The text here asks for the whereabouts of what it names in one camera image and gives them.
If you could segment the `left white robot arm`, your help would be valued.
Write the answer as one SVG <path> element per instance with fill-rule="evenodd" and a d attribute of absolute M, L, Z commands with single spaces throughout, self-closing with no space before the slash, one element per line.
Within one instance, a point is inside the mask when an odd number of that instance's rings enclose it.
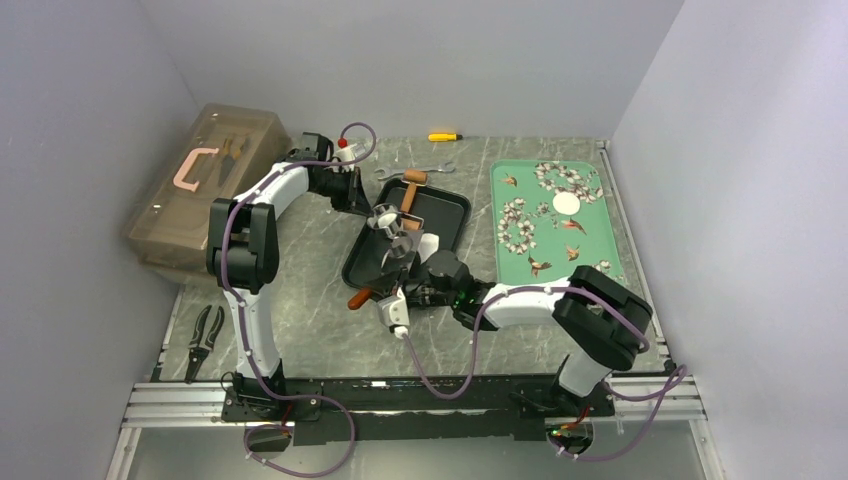
<path fill-rule="evenodd" d="M 358 164 L 372 155 L 374 143 L 346 144 L 316 133 L 303 134 L 302 141 L 279 155 L 255 185 L 210 208 L 206 267 L 223 290 L 237 335 L 233 392 L 264 420 L 279 417 L 288 402 L 263 292 L 280 265 L 280 215 L 306 193 L 329 199 L 338 212 L 365 215 L 371 209 Z"/>

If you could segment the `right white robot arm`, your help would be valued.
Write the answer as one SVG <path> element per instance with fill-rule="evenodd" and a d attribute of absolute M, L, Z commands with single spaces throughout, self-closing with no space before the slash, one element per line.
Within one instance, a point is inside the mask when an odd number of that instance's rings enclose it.
<path fill-rule="evenodd" d="M 443 296 L 455 320 L 477 337 L 516 326 L 561 328 L 577 350 L 565 356 L 551 388 L 557 411 L 574 415 L 611 373 L 628 371 L 650 348 L 652 307 L 606 274 L 587 265 L 561 279 L 527 285 L 483 282 L 451 251 L 421 266 L 426 287 Z"/>

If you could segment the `metal ring cutter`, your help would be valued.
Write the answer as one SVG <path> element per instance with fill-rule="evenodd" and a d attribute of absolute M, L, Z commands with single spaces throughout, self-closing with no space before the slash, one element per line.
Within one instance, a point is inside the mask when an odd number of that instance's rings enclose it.
<path fill-rule="evenodd" d="M 382 232 L 388 239 L 395 239 L 403 230 L 403 216 L 395 205 L 375 205 L 366 221 L 369 228 Z"/>

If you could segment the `metal spatula orange handle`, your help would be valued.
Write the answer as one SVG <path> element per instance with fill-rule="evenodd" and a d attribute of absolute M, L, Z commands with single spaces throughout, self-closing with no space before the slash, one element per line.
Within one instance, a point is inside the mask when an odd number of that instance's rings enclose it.
<path fill-rule="evenodd" d="M 398 235 L 384 254 L 379 274 L 347 302 L 349 310 L 359 310 L 367 301 L 375 302 L 394 295 L 409 276 L 417 258 L 415 241 L 409 235 Z"/>

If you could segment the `wooden double-ended dough roller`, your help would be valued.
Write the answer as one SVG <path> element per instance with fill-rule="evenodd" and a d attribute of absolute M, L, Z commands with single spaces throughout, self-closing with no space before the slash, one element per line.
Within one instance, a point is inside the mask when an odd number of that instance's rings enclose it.
<path fill-rule="evenodd" d="M 415 202 L 417 191 L 420 187 L 426 186 L 428 182 L 428 174 L 422 170 L 407 169 L 403 176 L 402 182 L 406 185 L 403 200 L 400 204 L 399 211 L 401 212 L 401 223 L 407 231 L 418 231 L 423 226 L 423 220 L 411 213 Z"/>

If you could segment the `white dough ball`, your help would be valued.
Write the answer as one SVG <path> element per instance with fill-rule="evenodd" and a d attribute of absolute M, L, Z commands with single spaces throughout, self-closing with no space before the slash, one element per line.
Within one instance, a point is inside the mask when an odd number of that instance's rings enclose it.
<path fill-rule="evenodd" d="M 417 254 L 421 263 L 426 262 L 434 253 L 440 249 L 440 237 L 433 233 L 423 233 L 420 236 Z"/>

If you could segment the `black baking tray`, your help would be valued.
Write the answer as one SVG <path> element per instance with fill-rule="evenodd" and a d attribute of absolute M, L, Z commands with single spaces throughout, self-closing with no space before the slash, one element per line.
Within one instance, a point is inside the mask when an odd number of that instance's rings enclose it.
<path fill-rule="evenodd" d="M 421 187 L 415 195 L 411 214 L 424 220 L 423 230 L 439 236 L 439 248 L 455 252 L 465 230 L 470 201 L 457 193 L 435 187 Z M 342 267 L 343 282 L 354 289 L 377 278 L 387 249 L 388 237 L 364 225 Z"/>

